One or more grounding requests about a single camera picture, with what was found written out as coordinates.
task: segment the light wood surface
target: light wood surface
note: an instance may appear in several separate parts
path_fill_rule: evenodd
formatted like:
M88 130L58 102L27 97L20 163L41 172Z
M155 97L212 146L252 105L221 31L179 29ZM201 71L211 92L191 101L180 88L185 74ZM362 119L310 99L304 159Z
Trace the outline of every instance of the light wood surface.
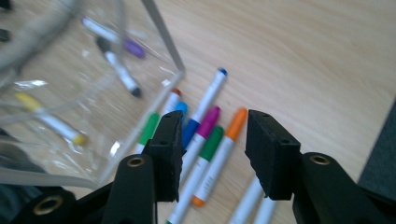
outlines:
M223 66L219 124L239 106L269 113L302 152L328 154L359 179L396 94L395 1L157 4L187 68L178 86L191 111ZM229 220L253 177L245 143L246 128L209 202L184 223ZM173 207L160 203L160 223ZM272 223L295 223L291 202L277 205Z

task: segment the yellow marker cap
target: yellow marker cap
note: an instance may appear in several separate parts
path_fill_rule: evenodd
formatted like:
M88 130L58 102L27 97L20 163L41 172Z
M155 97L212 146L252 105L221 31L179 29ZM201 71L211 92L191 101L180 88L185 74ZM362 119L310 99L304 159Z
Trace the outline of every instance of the yellow marker cap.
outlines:
M202 207L204 206L205 202L199 199L197 196L192 197L192 203L197 206L197 207Z
M23 104L23 106L30 110L30 111L35 111L38 108L41 108L42 105L40 102L37 101L33 96L24 93L24 92L18 92L15 93L15 97Z
M73 143L78 146L84 146L87 142L88 138L84 134L79 134L73 139Z
M225 135L234 141L238 138L242 127L244 126L245 120L248 117L248 110L244 107L241 107L236 111L235 115L233 116L233 121L231 121L230 126L227 129Z

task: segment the marker inside container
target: marker inside container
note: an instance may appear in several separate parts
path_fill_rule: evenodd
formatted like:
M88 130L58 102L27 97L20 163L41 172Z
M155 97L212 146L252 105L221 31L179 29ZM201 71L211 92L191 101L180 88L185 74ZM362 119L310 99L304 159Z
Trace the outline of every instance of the marker inside container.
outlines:
M100 24L99 22L94 21L89 17L82 17L81 23L88 30L95 33L96 35L99 35L110 42L119 43L119 36L117 35L117 33L110 28ZM128 36L125 36L123 46L127 52L133 54L137 58L143 59L146 57L146 53L143 48L136 41L132 40L132 38Z
M86 135L70 127L60 119L48 113L45 113L45 108L33 96L24 92L18 92L15 94L15 97L23 104L23 106L27 110L37 113L43 112L40 113L37 118L65 139L79 146L84 146L88 142L88 138Z
M119 75L120 81L126 87L126 89L135 97L140 97L142 92L140 90L139 84L132 78L129 74L128 69L122 63L120 58L111 51L111 43L101 36L96 37L96 44L99 50L102 51L104 57L107 59L108 63L116 70Z

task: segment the transparent plastic box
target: transparent plastic box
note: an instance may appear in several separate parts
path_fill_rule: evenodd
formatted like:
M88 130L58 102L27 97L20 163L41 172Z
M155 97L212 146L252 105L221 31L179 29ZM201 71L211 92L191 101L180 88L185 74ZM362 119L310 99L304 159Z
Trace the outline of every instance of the transparent plastic box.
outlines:
M184 76L162 17L152 0L13 4L0 11L0 183L101 187Z

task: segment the purple marker cap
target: purple marker cap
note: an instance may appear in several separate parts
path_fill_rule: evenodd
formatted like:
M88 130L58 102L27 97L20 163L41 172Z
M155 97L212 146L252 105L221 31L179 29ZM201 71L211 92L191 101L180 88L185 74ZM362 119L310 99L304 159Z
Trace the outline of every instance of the purple marker cap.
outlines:
M143 59L145 57L145 51L143 48L128 36L125 37L124 47L129 53L133 54L137 58Z
M213 106L205 115L204 120L199 126L196 133L200 134L204 139L212 132L213 127L215 127L216 122L220 116L220 107Z

